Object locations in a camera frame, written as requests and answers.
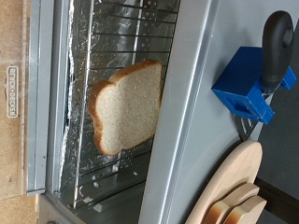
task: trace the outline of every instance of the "cutting board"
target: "cutting board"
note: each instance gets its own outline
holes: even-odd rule
[[[186,223],[203,224],[211,205],[241,185],[253,183],[261,164],[262,154],[261,144],[252,140],[235,148],[207,184]]]

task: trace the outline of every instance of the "slice of bread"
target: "slice of bread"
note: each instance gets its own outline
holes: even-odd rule
[[[88,111],[96,146],[117,155],[151,138],[156,131],[162,97],[162,64],[148,59],[125,67],[91,91]]]

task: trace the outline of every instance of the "knife handle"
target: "knife handle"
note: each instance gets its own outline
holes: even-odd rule
[[[271,94],[284,78],[292,57],[292,18],[288,12],[276,11],[263,28],[262,93]]]

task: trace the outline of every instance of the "brand label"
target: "brand label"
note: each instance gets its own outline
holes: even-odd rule
[[[9,66],[7,68],[7,116],[10,119],[18,117],[18,80],[19,68]]]

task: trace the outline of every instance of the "wire rack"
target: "wire rack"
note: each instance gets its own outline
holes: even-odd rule
[[[74,208],[99,203],[146,180],[152,139],[116,157],[93,143],[87,111],[91,87],[119,69],[152,58],[164,76],[178,14],[178,0],[106,0],[90,3],[76,161]]]

